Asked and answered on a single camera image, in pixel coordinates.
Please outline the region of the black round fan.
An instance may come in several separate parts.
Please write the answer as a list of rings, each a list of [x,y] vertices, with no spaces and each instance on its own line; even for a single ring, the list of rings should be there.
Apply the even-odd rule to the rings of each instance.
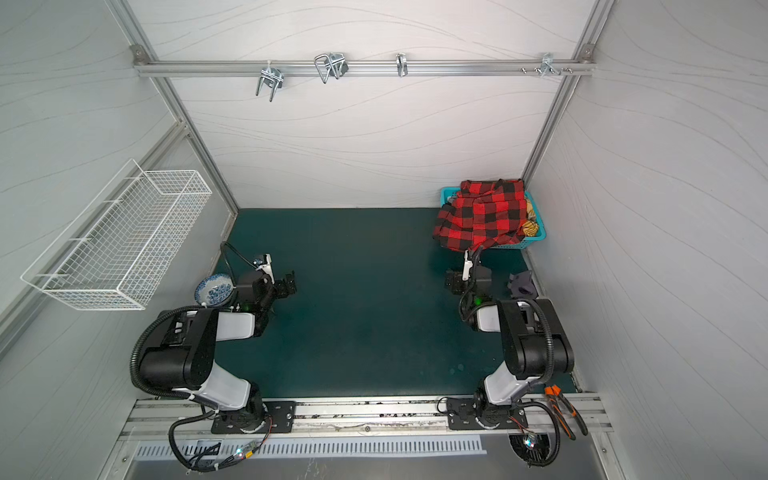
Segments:
[[[553,440],[543,434],[525,433],[510,435],[509,443],[513,452],[529,467],[546,467],[557,458],[561,440],[558,435]]]

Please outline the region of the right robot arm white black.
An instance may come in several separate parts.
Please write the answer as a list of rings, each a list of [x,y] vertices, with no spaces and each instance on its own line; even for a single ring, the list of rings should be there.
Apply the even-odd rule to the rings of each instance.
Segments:
[[[472,402],[478,426],[496,429],[522,418],[525,395],[571,373],[575,355],[553,303],[538,294],[532,273],[511,275],[510,297],[494,298],[492,271],[482,264],[481,252],[465,252],[462,268],[446,272],[445,285],[459,297],[462,323],[501,340],[501,363],[482,380]]]

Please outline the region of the aluminium crossbar rail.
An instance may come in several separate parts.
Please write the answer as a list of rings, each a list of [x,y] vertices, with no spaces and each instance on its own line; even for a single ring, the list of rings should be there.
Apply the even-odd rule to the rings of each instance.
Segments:
[[[385,60],[348,60],[348,77],[487,77],[534,76],[523,75],[521,67],[536,67],[541,59],[533,60],[415,60],[411,57],[399,62]],[[590,75],[596,68],[593,62],[555,59],[557,66],[573,69],[569,76]],[[289,61],[157,61],[134,69],[141,77],[195,78],[195,77],[257,77],[263,68],[279,69],[286,78],[313,78],[318,72],[312,60]]]

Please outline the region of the dark grey plastic part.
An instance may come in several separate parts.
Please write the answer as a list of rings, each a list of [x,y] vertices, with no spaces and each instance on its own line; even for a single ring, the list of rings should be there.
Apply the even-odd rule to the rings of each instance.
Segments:
[[[507,282],[507,289],[511,299],[537,299],[539,297],[539,292],[533,279],[533,272],[530,270],[511,274]]]

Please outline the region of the orange black pliers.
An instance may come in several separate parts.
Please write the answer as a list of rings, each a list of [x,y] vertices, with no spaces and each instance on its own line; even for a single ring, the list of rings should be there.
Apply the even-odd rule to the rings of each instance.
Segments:
[[[587,424],[581,413],[575,408],[571,401],[565,397],[560,387],[557,385],[546,386],[544,394],[547,397],[550,408],[555,414],[558,425],[570,440],[575,441],[576,435],[568,423],[567,418],[572,418],[575,421],[578,430],[583,436],[589,435]]]

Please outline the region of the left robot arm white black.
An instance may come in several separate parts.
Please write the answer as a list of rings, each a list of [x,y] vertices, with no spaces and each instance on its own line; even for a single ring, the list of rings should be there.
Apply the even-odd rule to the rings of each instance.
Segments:
[[[216,360],[225,342],[262,336],[276,301],[296,294],[296,275],[278,278],[272,258],[245,258],[202,280],[192,306],[160,312],[137,340],[129,361],[133,385],[155,397],[201,406],[215,434],[289,433],[296,404],[266,401],[256,382],[240,378]]]

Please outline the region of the yellow plaid shirt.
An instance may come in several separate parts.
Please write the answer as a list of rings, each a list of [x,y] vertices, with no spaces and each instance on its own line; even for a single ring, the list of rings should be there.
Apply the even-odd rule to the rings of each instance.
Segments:
[[[536,237],[539,234],[539,224],[533,202],[526,199],[526,220],[521,226],[521,231],[525,237]]]

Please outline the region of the blue white ceramic bowl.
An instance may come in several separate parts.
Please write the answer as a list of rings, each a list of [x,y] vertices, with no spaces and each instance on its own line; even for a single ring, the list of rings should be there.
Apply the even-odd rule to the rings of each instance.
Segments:
[[[203,279],[195,288],[194,300],[206,307],[219,307],[230,301],[235,292],[229,275],[219,273]]]

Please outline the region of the metal U-bolt clamp left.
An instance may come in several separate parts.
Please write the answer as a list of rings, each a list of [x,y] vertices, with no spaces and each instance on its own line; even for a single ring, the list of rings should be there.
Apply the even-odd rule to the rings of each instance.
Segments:
[[[269,92],[269,101],[272,102],[279,89],[283,88],[283,73],[272,66],[263,68],[258,78],[255,95],[259,96],[262,92]]]

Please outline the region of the metal bracket right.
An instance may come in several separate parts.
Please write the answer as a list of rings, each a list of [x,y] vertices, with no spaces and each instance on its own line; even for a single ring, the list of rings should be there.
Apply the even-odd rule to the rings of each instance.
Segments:
[[[568,66],[557,66],[555,64],[555,58],[551,53],[545,53],[538,66],[536,67],[521,67],[520,72],[523,75],[536,75],[538,77],[547,76],[569,76],[573,73],[573,69]]]

